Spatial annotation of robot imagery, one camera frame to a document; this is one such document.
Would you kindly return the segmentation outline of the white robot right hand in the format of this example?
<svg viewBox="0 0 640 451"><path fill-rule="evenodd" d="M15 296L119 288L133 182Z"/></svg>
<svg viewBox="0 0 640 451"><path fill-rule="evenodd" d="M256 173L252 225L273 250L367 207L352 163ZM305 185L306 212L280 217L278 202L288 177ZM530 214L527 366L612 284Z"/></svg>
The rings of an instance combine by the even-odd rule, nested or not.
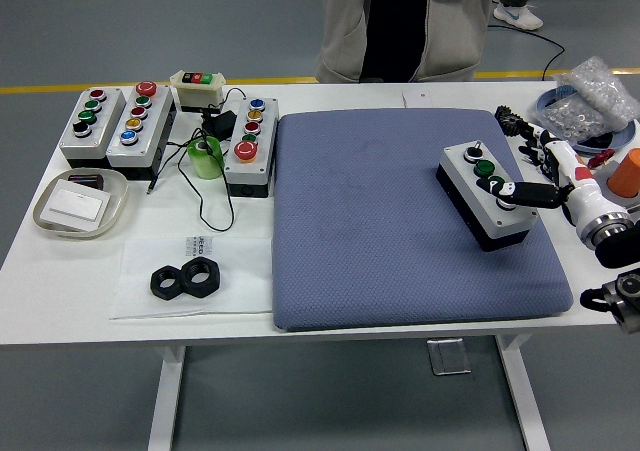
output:
<svg viewBox="0 0 640 451"><path fill-rule="evenodd" d="M478 179L478 187L508 204L562 208L580 240L591 248L633 226L626 209L604 197L592 172L569 143L531 125L523 125L520 135L526 139L520 151L550 182L501 182L491 177Z"/></svg>

